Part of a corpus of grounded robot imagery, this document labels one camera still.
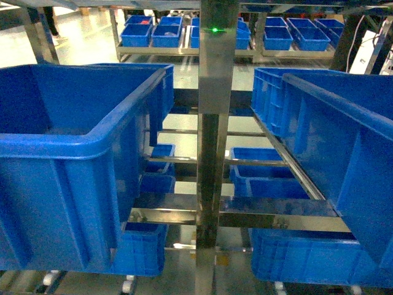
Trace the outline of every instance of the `shelving unit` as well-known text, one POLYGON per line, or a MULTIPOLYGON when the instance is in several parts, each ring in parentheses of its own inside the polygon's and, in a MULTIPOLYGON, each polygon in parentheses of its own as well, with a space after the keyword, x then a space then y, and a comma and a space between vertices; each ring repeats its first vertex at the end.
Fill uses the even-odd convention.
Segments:
MULTIPOLYGON (((9 1, 23 5, 23 1, 9 1)), ((75 1, 79 6, 108 6, 118 5, 121 1, 75 1)), ((259 13, 259 24, 257 29, 258 40, 262 40, 266 12, 282 13, 297 5, 310 7, 311 10, 334 11, 343 14, 367 14, 375 13, 375 9, 380 6, 375 1, 334 1, 327 6, 326 1, 316 0, 304 2, 298 0, 261 1, 252 0, 242 3, 236 0, 224 1, 124 1, 125 7, 132 6, 131 3, 138 3, 143 9, 200 9, 201 12, 201 39, 200 50, 187 47, 187 32, 183 32, 182 47, 179 49, 159 49, 159 48, 125 48, 119 43, 117 28, 115 25, 114 13, 111 12, 112 27, 114 30, 115 45, 119 60, 122 55, 130 54, 154 54, 154 55, 199 55, 199 99, 198 99, 198 157, 197 159, 186 157, 155 157, 152 160, 162 162, 174 162, 186 166, 196 166, 197 170, 197 195, 166 194, 163 200, 147 202, 146 200, 155 198, 154 194, 149 194, 149 198, 141 197, 136 202, 131 211, 129 222, 162 222, 168 224, 196 225, 196 269, 195 269, 195 294, 214 294, 215 261, 216 261, 216 240, 217 229, 224 227, 271 227, 277 218, 284 218, 291 223, 295 218, 302 219, 302 226, 298 230, 330 230, 335 232, 347 232, 341 218, 334 212, 332 207, 325 201, 324 196, 319 192, 313 182, 307 177, 305 172, 293 159, 291 154, 285 149, 281 142, 269 133, 266 126, 261 121, 257 121, 262 132, 270 140, 272 145, 280 153, 284 160, 282 162, 245 161, 225 158, 225 142, 227 140, 228 117, 232 89, 233 60, 236 56, 246 56, 255 58, 255 52, 261 49, 257 43, 256 50, 235 50, 236 42, 236 22, 239 11, 259 13), (225 34, 211 34, 207 29, 218 26, 225 30, 225 34), (294 175, 302 184, 303 188, 310 196, 310 200, 288 200, 291 208, 301 208, 302 210, 285 210, 285 202, 274 199, 247 199, 247 201, 232 202, 231 197, 221 196, 223 183, 223 172, 226 164, 237 163, 241 165, 288 165, 294 175)), ((390 7, 392 3, 381 4, 383 7, 390 7)), ((30 9, 42 15, 40 9, 30 9)), ((384 28, 380 43, 383 43, 391 26, 384 28)), ((262 56, 268 57, 291 57, 309 58, 305 53, 289 52, 269 52, 262 51, 262 56)), ((332 58, 333 53, 328 51, 323 58, 332 58)))

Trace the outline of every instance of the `caster wheel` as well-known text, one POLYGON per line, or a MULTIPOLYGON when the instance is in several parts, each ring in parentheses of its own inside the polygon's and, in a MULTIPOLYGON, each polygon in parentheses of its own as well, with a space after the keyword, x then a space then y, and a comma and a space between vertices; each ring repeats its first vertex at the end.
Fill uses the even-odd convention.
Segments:
POLYGON ((131 292, 133 286, 132 281, 124 281, 122 286, 122 292, 125 294, 129 294, 131 292))
POLYGON ((276 288, 277 291, 284 290, 284 283, 281 281, 275 281, 274 287, 276 288))
POLYGON ((42 284, 44 286, 50 286, 56 280, 56 277, 57 277, 57 273, 53 273, 53 272, 47 273, 44 276, 42 284))

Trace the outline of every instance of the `floor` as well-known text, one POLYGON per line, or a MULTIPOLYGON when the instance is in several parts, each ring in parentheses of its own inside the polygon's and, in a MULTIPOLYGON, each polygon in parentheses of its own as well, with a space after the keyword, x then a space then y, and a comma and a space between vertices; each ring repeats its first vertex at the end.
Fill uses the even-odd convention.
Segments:
MULTIPOLYGON (((118 11, 119 31, 122 29, 123 15, 118 11)), ((60 33, 69 38, 56 47, 62 65, 86 65, 94 63, 116 63, 116 54, 109 13, 92 9, 89 17, 73 14, 58 21, 60 33)), ((0 31, 0 68, 6 66, 36 63, 28 38, 23 28, 0 31)), ((197 57, 143 57, 132 56, 127 62, 173 63, 175 64, 175 88, 198 88, 197 57)), ((259 65, 237 60, 233 70, 233 90, 252 90, 253 72, 256 66, 299 66, 304 68, 326 68, 320 61, 303 60, 296 64, 293 60, 265 60, 259 65)), ((164 128, 196 129, 197 117, 192 115, 169 115, 164 128)), ((252 118, 231 117, 230 131, 258 132, 252 118)), ((161 143, 174 143, 176 155, 196 156, 196 135, 161 134, 161 143)), ((245 138, 229 136, 227 150, 233 146, 270 146, 266 138, 245 138)), ((195 194, 195 183, 176 183, 176 192, 195 194)), ((223 185, 223 195, 233 195, 233 185, 223 185)), ((179 242, 190 243, 192 226, 182 227, 179 242)), ((219 246, 242 247, 240 229, 222 228, 219 232, 219 246)), ((217 293, 253 295, 274 294, 270 284, 258 282, 251 274, 250 254, 231 252, 225 255, 216 267, 217 293)), ((189 251, 167 251, 166 267, 157 278, 140 278, 136 294, 193 294, 195 260, 189 251)), ((0 290, 31 291, 42 279, 43 272, 7 272, 0 280, 0 290)), ((58 294, 117 294, 124 276, 100 275, 70 272, 61 282, 58 294)), ((333 294, 326 286, 288 284, 288 294, 333 294)), ((382 294, 373 291, 369 294, 382 294)))

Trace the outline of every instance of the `metal support beam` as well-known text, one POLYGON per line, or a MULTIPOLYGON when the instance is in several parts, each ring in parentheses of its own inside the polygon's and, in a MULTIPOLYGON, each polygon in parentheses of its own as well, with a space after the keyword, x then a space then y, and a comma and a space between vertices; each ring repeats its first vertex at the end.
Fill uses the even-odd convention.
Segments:
POLYGON ((351 55, 349 56, 348 68, 351 69, 357 51, 359 50, 359 47, 362 43, 363 36, 368 28, 367 23, 363 21, 360 24, 359 29, 357 30, 357 34, 355 36, 355 29, 358 23, 360 22, 361 18, 362 18, 361 15, 350 15, 348 17, 345 23, 343 34, 341 35, 340 41, 338 42, 336 52, 332 60, 332 64, 330 65, 330 69, 334 69, 335 71, 342 71, 342 72, 346 71, 347 57, 352 45, 352 41, 355 38, 354 46, 351 50, 350 53, 351 55))
POLYGON ((379 75, 393 45, 393 17, 387 17, 365 74, 379 75))
POLYGON ((200 3, 195 294, 207 295, 215 293, 216 238, 239 3, 200 3))
MULTIPOLYGON (((272 197, 275 198, 221 197, 219 226, 349 232, 324 200, 272 197)), ((194 225, 198 207, 194 195, 143 193, 135 200, 128 221, 194 225)))
MULTIPOLYGON (((116 15, 115 15, 115 10, 114 9, 109 9, 109 16, 111 17, 111 25, 112 25, 112 33, 113 33, 113 40, 115 42, 115 48, 119 45, 120 39, 119 39, 119 32, 117 31, 117 21, 116 21, 116 15)), ((120 52, 116 50, 116 56, 117 60, 119 62, 122 61, 122 56, 120 52)))
POLYGON ((260 60, 263 52, 263 34, 265 33, 266 18, 268 14, 258 14, 257 26, 255 30, 255 55, 254 63, 260 60))
POLYGON ((21 22, 25 26, 31 48, 37 63, 60 64, 57 57, 52 35, 50 34, 44 9, 22 9, 20 12, 21 22))

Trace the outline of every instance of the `small blue bin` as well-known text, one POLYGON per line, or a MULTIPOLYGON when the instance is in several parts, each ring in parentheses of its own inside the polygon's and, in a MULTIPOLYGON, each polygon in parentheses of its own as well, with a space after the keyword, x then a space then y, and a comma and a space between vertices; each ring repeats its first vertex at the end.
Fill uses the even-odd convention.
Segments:
POLYGON ((308 18, 287 18, 287 24, 290 29, 317 28, 317 26, 308 18))
POLYGON ((343 34, 343 29, 342 28, 332 28, 329 29, 327 32, 327 36, 329 37, 330 44, 334 47, 337 48, 338 42, 340 41, 340 37, 343 34))
POLYGON ((145 17, 144 15, 132 15, 128 18, 128 20, 125 22, 125 25, 128 25, 129 23, 134 24, 134 25, 153 25, 153 17, 145 17))
POLYGON ((281 136, 285 94, 282 75, 285 73, 343 74, 327 69, 256 68, 251 108, 276 136, 281 136))
POLYGON ((393 287, 351 234, 252 229, 254 275, 263 281, 393 287))
POLYGON ((191 18, 191 26, 199 26, 199 17, 191 18))
POLYGON ((121 33, 125 47, 148 47, 153 25, 127 25, 121 33))
POLYGON ((315 25, 325 34, 327 34, 329 30, 333 28, 340 28, 341 30, 344 29, 344 24, 335 19, 317 18, 314 22, 315 25))
POLYGON ((98 65, 104 66, 119 66, 126 68, 134 68, 140 71, 156 71, 157 69, 165 70, 165 77, 162 80, 162 83, 158 85, 156 91, 153 96, 158 102, 158 131, 163 129, 162 123, 165 120, 166 116, 171 111, 174 106, 174 90, 173 90, 173 69, 174 65, 165 64, 165 63, 101 63, 98 65))
POLYGON ((263 44, 266 50, 289 50, 294 39, 285 26, 266 26, 263 44))
POLYGON ((153 29, 152 39, 154 47, 179 47, 180 35, 182 27, 158 25, 153 29))
POLYGON ((160 25, 161 26, 181 26, 183 22, 182 17, 162 17, 160 20, 160 25))
MULTIPOLYGON (((175 148, 174 144, 158 144, 154 147, 152 155, 173 156, 175 148)), ((174 163, 149 162, 146 167, 146 173, 174 176, 174 163)))
POLYGON ((297 28, 294 31, 293 37, 300 50, 325 51, 330 43, 329 37, 318 28, 297 28))
POLYGON ((246 50, 250 43, 251 31, 247 24, 238 21, 238 30, 236 34, 236 49, 246 50))
MULTIPOLYGON (((263 149, 257 147, 233 147, 231 149, 233 159, 249 160, 282 160, 275 149, 263 149)), ((264 167, 230 165, 230 179, 235 185, 235 195, 245 197, 249 194, 247 180, 249 178, 293 178, 294 175, 287 167, 264 167)))
MULTIPOLYGON (((141 192, 173 193, 172 176, 144 175, 141 192)), ((166 224, 128 223, 111 270, 106 273, 155 277, 165 263, 166 224)))
POLYGON ((246 186, 248 197, 309 199, 307 193, 295 178, 249 178, 246 180, 246 186))
POLYGON ((191 48, 199 48, 199 26, 191 27, 191 48))
POLYGON ((266 18, 266 26, 285 26, 288 27, 287 23, 282 17, 267 17, 266 18))

